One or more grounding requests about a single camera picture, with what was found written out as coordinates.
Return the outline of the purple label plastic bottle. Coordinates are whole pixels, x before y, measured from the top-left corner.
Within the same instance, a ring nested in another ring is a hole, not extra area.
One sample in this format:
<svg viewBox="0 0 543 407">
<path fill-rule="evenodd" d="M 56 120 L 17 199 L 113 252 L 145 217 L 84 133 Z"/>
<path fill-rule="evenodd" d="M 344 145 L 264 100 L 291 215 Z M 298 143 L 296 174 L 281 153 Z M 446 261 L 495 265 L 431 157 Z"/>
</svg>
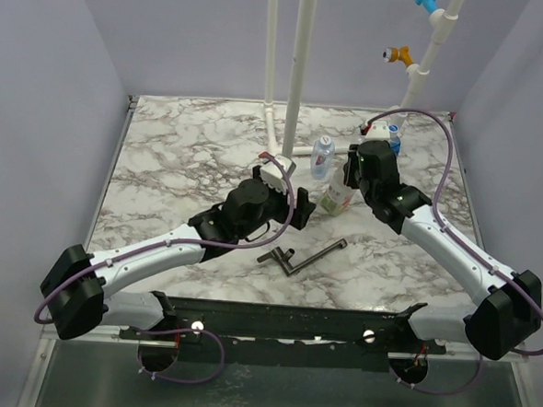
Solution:
<svg viewBox="0 0 543 407">
<path fill-rule="evenodd" d="M 319 139 L 314 143 L 310 158 L 310 173 L 313 179 L 322 180 L 327 176 L 335 153 L 336 147 L 333 143 L 330 146 L 322 145 Z"/>
</svg>

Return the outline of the green orange label bottle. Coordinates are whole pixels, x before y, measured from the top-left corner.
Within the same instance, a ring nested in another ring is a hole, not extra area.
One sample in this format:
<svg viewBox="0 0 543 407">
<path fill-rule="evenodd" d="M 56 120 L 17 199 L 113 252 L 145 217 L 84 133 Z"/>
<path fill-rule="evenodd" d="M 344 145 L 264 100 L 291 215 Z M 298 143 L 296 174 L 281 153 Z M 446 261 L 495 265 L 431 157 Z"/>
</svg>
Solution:
<svg viewBox="0 0 543 407">
<path fill-rule="evenodd" d="M 334 170 L 327 189 L 319 199 L 319 205 L 332 216 L 344 212 L 354 196 L 354 189 L 345 185 L 344 167 Z"/>
</svg>

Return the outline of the blue label plastic bottle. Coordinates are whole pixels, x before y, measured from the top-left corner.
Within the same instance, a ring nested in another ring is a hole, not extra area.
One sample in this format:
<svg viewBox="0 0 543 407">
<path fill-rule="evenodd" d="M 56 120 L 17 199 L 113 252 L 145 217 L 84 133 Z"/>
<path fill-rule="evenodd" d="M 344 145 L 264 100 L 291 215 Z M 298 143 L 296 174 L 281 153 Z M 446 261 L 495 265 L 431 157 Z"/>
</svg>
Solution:
<svg viewBox="0 0 543 407">
<path fill-rule="evenodd" d="M 400 142 L 400 137 L 398 134 L 392 134 L 390 136 L 390 138 L 388 139 L 388 142 L 389 142 L 389 146 L 390 148 L 393 150 L 393 152 L 395 153 L 395 155 L 398 155 L 400 153 L 400 149 L 401 149 L 401 142 Z"/>
</svg>

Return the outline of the red white bottle cap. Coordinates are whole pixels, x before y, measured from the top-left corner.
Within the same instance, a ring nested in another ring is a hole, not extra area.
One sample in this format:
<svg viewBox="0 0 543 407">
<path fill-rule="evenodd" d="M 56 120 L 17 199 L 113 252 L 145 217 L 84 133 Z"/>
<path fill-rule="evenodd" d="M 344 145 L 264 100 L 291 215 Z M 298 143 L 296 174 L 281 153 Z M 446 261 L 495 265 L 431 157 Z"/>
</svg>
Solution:
<svg viewBox="0 0 543 407">
<path fill-rule="evenodd" d="M 332 144 L 331 138 L 329 136 L 323 135 L 319 138 L 319 142 L 322 145 L 330 146 Z"/>
</svg>

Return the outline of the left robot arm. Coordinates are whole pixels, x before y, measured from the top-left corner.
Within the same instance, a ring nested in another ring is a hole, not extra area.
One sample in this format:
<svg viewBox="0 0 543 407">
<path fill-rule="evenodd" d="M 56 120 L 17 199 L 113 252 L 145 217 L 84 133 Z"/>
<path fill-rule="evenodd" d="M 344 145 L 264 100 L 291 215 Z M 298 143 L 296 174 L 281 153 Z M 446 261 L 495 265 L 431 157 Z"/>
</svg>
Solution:
<svg viewBox="0 0 543 407">
<path fill-rule="evenodd" d="M 221 203 L 168 233 L 120 250 L 89 254 L 81 244 L 66 248 L 40 283 L 46 323 L 61 339 L 83 336 L 101 325 L 144 329 L 154 340 L 171 334 L 166 297 L 126 294 L 125 288 L 155 274 L 204 263 L 231 250 L 253 249 L 250 236 L 271 221 L 304 228 L 316 206 L 308 190 L 278 192 L 260 178 L 240 182 Z"/>
</svg>

